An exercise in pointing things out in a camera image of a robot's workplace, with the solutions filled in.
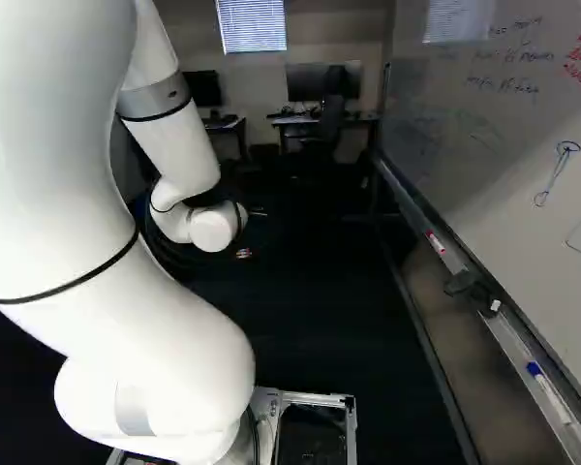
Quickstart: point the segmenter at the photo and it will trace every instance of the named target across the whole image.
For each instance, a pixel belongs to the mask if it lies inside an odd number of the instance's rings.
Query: red marker
[[[426,231],[426,238],[430,242],[430,245],[433,246],[433,249],[435,249],[435,252],[437,252],[439,255],[443,255],[445,253],[445,247],[443,247],[443,244],[437,239],[433,230]]]

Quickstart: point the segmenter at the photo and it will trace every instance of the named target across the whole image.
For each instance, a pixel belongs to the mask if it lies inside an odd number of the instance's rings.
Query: black stripe
[[[186,106],[188,106],[190,104],[190,102],[192,102],[192,99],[189,98],[187,99],[185,102],[183,102],[181,105],[179,105],[176,108],[170,109],[164,113],[160,113],[160,114],[154,114],[152,116],[146,116],[143,118],[128,118],[127,116],[123,116],[120,113],[118,113],[118,115],[120,116],[120,118],[123,121],[129,121],[132,123],[145,123],[147,121],[156,121],[158,119],[162,119],[165,118],[166,116],[170,116],[172,114],[178,113],[180,110],[182,110],[183,108],[185,108]]]
[[[232,203],[234,207],[234,213],[236,214],[236,237],[239,237],[243,233],[243,218],[241,217],[241,210],[239,210],[239,204],[234,201]]]
[[[112,265],[116,264],[119,260],[127,255],[127,253],[134,247],[136,242],[138,242],[139,230],[136,228],[134,231],[134,235],[125,247],[123,247],[116,255],[114,255],[111,259],[107,262],[103,263],[100,266],[97,266],[92,271],[84,274],[83,276],[77,278],[75,281],[71,281],[70,283],[64,284],[59,286],[58,288],[50,289],[49,291],[45,291],[39,294],[29,295],[28,297],[19,297],[19,298],[0,298],[0,305],[20,305],[22,303],[30,303],[37,300],[41,300],[43,298],[52,297],[53,295],[62,294],[69,289],[75,288],[80,284],[84,284],[86,281],[90,281],[95,276],[100,275],[107,269],[109,269]]]
[[[170,213],[177,205],[180,204],[180,202],[181,201],[178,201],[173,206],[171,206],[168,210],[158,210],[157,208],[155,208],[155,205],[153,204],[153,202],[150,202],[149,205],[151,205],[151,208],[153,208],[158,213]]]

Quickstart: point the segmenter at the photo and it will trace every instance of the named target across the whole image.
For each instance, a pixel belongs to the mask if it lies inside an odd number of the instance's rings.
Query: marker
[[[562,424],[571,424],[572,417],[566,410],[566,407],[564,406],[562,400],[558,397],[558,394],[555,392],[555,390],[553,390],[547,379],[544,377],[540,365],[538,365],[535,361],[530,361],[527,364],[527,371],[530,375],[534,377],[534,379],[538,382],[538,384],[546,394],[547,398],[549,399],[549,402],[557,412],[558,417],[560,418]]]
[[[426,238],[430,242],[430,245],[433,246],[433,249],[435,249],[435,252],[437,252],[439,255],[443,255],[445,253],[445,247],[443,247],[441,241],[437,239],[433,230],[426,231]]]

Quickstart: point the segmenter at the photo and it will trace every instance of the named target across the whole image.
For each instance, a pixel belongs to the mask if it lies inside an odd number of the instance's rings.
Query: small object on floor
[[[236,257],[239,260],[250,259],[252,258],[252,251],[249,248],[239,249],[236,251]]]

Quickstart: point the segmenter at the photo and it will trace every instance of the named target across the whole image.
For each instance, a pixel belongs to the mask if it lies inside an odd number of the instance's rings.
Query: keyboard
[[[229,124],[238,121],[238,116],[235,115],[226,115],[222,118],[202,118],[202,123],[204,123],[204,127],[206,129],[222,129],[227,127]]]

